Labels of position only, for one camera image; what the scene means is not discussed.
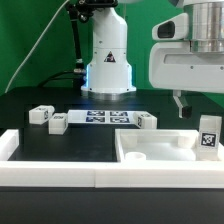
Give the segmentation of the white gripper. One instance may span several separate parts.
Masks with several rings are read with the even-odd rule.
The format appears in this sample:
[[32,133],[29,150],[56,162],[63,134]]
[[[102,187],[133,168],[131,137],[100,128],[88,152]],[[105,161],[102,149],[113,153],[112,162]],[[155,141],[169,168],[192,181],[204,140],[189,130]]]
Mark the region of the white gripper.
[[192,107],[181,90],[224,93],[224,54],[192,53],[188,42],[160,42],[150,52],[149,81],[170,89],[179,117],[189,119]]

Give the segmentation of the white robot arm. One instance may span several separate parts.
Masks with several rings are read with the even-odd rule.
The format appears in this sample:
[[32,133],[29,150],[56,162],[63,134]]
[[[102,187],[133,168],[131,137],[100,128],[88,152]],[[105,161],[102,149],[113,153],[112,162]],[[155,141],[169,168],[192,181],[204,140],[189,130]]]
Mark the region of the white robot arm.
[[[134,92],[126,59],[127,24],[114,8],[136,0],[78,0],[80,18],[93,19],[93,58],[82,90],[116,100]],[[149,81],[170,89],[179,116],[191,116],[185,91],[224,93],[224,0],[168,0],[183,12],[152,29]]]

